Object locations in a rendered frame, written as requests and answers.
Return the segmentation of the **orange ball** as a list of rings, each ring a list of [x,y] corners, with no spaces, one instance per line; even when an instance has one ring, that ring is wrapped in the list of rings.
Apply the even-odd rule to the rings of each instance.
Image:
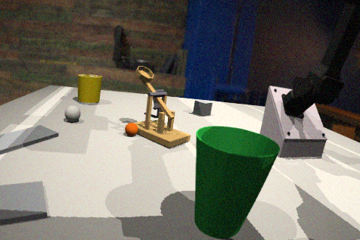
[[[138,132],[138,127],[134,123],[128,123],[125,131],[127,135],[134,136]]]

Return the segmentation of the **white ball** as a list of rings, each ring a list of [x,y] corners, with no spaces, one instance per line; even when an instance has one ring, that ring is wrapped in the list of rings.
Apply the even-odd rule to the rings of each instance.
[[[74,122],[80,118],[80,110],[77,106],[72,105],[64,111],[64,115],[69,121]]]

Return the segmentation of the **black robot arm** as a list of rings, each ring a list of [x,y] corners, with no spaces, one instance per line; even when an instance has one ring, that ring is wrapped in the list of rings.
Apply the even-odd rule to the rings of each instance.
[[[304,118],[303,112],[315,102],[330,104],[339,97],[344,85],[340,82],[340,71],[360,30],[360,0],[345,3],[321,63],[306,78],[294,78],[293,89],[281,95],[286,115]]]

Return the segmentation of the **green plastic cup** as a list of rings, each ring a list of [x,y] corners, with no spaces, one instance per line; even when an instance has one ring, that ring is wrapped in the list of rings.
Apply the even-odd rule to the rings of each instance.
[[[278,156],[276,141],[232,126],[197,131],[194,220],[202,233],[239,232]]]

